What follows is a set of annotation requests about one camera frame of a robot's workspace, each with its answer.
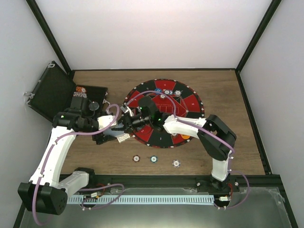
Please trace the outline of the blue patterned card deck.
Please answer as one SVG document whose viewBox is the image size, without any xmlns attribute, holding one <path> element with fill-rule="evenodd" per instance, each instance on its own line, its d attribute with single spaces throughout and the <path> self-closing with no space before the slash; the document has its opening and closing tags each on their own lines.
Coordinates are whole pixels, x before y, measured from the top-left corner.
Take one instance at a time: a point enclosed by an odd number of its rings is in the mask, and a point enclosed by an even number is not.
<svg viewBox="0 0 304 228">
<path fill-rule="evenodd" d="M 110 135 L 110 136 L 113 136 L 113 137 L 118 137 L 119 135 L 123 135 L 124 131 L 115 131 L 115 130 L 109 128 L 109 129 L 104 131 L 104 134 L 105 135 Z"/>
</svg>

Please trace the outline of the brown poker chip stack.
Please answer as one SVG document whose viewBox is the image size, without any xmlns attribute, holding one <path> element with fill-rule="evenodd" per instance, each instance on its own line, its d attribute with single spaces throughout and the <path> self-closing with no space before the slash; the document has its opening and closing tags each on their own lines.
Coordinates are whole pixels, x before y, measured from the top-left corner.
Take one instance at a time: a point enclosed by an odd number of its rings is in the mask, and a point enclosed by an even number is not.
<svg viewBox="0 0 304 228">
<path fill-rule="evenodd" d="M 138 162 L 140 160 L 140 157 L 138 155 L 133 156 L 133 161 Z"/>
</svg>

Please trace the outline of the teal poker chip stack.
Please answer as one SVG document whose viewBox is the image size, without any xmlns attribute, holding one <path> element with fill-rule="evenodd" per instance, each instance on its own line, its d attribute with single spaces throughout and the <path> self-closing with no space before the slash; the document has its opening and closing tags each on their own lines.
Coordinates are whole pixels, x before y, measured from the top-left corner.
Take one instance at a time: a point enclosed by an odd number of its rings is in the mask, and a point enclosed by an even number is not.
<svg viewBox="0 0 304 228">
<path fill-rule="evenodd" d="M 157 157 L 157 156 L 151 156 L 151 157 L 150 157 L 150 161 L 151 161 L 152 163 L 156 163 L 156 162 L 158 161 L 158 157 Z"/>
</svg>

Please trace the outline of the blue white poker chip stack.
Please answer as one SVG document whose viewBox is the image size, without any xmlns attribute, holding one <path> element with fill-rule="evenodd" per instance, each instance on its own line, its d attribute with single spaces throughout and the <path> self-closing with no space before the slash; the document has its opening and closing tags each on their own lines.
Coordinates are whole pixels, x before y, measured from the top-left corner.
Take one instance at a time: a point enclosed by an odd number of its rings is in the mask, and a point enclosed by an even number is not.
<svg viewBox="0 0 304 228">
<path fill-rule="evenodd" d="M 179 160 L 173 160 L 172 165 L 174 168 L 178 168 L 180 167 L 181 163 Z"/>
</svg>

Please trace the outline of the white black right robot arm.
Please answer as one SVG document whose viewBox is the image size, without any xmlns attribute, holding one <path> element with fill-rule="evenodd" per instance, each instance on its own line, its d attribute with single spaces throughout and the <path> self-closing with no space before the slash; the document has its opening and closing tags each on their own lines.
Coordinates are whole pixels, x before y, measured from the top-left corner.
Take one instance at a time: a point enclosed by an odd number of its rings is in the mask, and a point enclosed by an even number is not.
<svg viewBox="0 0 304 228">
<path fill-rule="evenodd" d="M 184 118 L 175 113 L 162 113 L 150 97 L 139 100 L 139 113 L 134 115 L 128 104 L 121 106 L 123 131 L 134 133 L 148 125 L 152 129 L 168 134 L 183 134 L 200 140 L 207 154 L 212 158 L 211 186 L 223 191 L 228 186 L 230 168 L 237 136 L 216 115 L 208 118 Z"/>
</svg>

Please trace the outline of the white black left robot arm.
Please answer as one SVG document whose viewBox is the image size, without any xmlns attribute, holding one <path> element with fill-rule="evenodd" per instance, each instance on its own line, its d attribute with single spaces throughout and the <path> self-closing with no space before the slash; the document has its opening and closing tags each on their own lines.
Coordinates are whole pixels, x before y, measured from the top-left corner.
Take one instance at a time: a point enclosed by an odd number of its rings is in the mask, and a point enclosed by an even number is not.
<svg viewBox="0 0 304 228">
<path fill-rule="evenodd" d="M 36 218 L 38 213 L 60 215 L 69 197 L 79 190 L 93 191 L 97 186 L 95 172 L 78 168 L 64 180 L 60 173 L 66 155 L 77 135 L 100 134 L 117 123 L 118 114 L 87 117 L 88 106 L 84 98 L 73 98 L 76 107 L 70 107 L 55 115 L 53 128 L 41 162 L 29 182 L 21 183 L 18 194 L 28 211 Z"/>
</svg>

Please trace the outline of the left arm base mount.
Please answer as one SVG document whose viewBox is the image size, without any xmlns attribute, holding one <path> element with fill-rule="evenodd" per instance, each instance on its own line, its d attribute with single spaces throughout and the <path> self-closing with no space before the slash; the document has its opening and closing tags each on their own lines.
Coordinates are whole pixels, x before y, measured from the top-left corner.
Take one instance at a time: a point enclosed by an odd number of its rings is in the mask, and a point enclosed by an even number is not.
<svg viewBox="0 0 304 228">
<path fill-rule="evenodd" d="M 102 192 L 105 192 L 106 189 L 102 189 L 102 190 L 92 190 L 92 189 L 95 189 L 95 188 L 100 188 L 100 187 L 104 187 L 104 186 L 107 186 L 107 185 L 110 185 L 111 182 L 105 182 L 105 183 L 101 183 L 101 182 L 98 182 L 98 181 L 91 181 L 88 183 L 87 186 L 83 187 L 82 189 L 78 190 L 77 193 L 87 193 L 87 194 L 91 194 L 93 192 L 97 192 L 97 191 L 102 191 Z"/>
</svg>

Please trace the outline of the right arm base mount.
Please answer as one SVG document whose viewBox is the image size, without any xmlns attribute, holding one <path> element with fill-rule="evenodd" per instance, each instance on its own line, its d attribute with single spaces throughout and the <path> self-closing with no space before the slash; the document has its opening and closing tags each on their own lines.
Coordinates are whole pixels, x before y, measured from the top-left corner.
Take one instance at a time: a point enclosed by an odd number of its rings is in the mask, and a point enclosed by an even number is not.
<svg viewBox="0 0 304 228">
<path fill-rule="evenodd" d="M 232 185 L 232 183 L 224 181 L 220 182 L 218 180 L 199 180 L 196 183 L 198 192 L 208 192 L 209 194 L 216 193 L 229 193 L 231 190 L 233 192 L 239 192 L 239 187 Z"/>
</svg>

